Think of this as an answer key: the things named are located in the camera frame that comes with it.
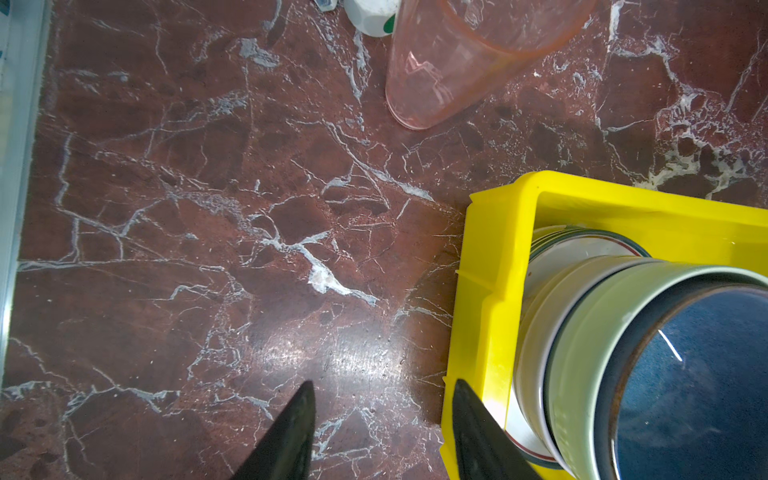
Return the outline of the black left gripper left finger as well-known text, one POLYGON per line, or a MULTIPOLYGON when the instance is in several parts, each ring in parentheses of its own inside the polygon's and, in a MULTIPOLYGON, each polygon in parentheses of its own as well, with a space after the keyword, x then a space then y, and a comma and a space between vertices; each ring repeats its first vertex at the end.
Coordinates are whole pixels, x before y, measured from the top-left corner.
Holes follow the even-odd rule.
POLYGON ((305 381, 231 479, 308 479, 316 400, 305 381))

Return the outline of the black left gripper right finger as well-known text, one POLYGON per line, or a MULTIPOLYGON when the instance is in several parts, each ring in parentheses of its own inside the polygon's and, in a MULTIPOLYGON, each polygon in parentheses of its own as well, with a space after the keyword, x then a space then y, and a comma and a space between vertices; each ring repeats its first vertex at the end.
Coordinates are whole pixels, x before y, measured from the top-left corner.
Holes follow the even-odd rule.
POLYGON ((463 379, 454 387, 452 423, 461 480, 540 479, 463 379))

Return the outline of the pale green bowl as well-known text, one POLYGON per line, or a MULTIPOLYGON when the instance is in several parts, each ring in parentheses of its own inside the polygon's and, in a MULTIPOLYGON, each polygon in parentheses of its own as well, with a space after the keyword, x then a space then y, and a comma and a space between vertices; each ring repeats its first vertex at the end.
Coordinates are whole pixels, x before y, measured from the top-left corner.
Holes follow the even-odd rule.
POLYGON ((571 473, 602 479, 595 459, 598 393, 614 348, 631 321, 665 290, 690 279, 724 278, 766 288, 756 272, 728 266, 653 262, 610 276, 572 310, 557 334, 545 373, 545 413, 571 473))

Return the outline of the lilac bowl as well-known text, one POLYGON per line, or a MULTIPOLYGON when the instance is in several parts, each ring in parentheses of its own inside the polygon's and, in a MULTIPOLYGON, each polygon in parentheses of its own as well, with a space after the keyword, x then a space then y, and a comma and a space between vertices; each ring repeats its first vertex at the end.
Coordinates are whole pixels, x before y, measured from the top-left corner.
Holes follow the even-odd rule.
POLYGON ((601 255, 534 262, 526 280, 505 430, 523 457, 538 466, 571 471, 545 413, 545 373, 557 334, 593 288, 620 271, 653 263, 648 257, 601 255))

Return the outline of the dark blue bowl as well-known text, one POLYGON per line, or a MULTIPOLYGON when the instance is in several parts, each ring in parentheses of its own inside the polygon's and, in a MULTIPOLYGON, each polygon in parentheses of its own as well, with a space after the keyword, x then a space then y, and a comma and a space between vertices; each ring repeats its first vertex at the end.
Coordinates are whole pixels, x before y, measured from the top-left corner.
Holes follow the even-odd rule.
POLYGON ((690 279, 631 321, 594 420, 602 479, 767 476, 767 290, 690 279))

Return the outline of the white plate orange sunburst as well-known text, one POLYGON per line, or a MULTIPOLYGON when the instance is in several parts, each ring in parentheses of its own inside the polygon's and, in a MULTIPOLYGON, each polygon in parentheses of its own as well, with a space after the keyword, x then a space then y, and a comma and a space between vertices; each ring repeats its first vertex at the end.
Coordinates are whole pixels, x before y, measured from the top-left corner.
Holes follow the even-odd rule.
POLYGON ((569 470, 544 411, 545 372, 566 318, 600 282, 651 260, 639 244, 607 230, 559 225, 534 231, 505 426, 529 462, 569 470))

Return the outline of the yellow plastic bin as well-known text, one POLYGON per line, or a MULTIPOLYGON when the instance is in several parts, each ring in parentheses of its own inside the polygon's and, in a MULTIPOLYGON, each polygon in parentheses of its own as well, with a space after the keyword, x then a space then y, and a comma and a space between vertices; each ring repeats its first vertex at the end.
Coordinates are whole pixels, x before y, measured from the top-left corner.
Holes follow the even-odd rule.
POLYGON ((440 453, 459 476, 452 421, 464 379, 498 423, 506 419, 530 245, 537 228, 609 230, 668 261, 767 272, 764 209, 658 192, 555 171, 472 194, 466 212, 445 376, 440 453))

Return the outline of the clear drinking glass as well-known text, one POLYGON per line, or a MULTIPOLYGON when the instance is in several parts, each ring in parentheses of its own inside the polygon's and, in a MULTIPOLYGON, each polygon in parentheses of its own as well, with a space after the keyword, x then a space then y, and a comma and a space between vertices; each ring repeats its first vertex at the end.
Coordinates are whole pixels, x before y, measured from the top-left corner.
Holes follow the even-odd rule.
POLYGON ((481 100, 582 28, 592 1, 404 1, 385 96, 393 117, 429 129, 481 100))

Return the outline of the small white bottle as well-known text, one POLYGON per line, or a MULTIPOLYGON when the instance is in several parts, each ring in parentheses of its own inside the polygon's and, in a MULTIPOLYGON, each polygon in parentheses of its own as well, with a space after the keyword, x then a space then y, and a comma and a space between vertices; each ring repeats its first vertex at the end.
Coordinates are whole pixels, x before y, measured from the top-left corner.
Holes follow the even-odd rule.
POLYGON ((344 0, 343 6, 358 31, 381 38, 393 33, 400 3, 400 0, 344 0))

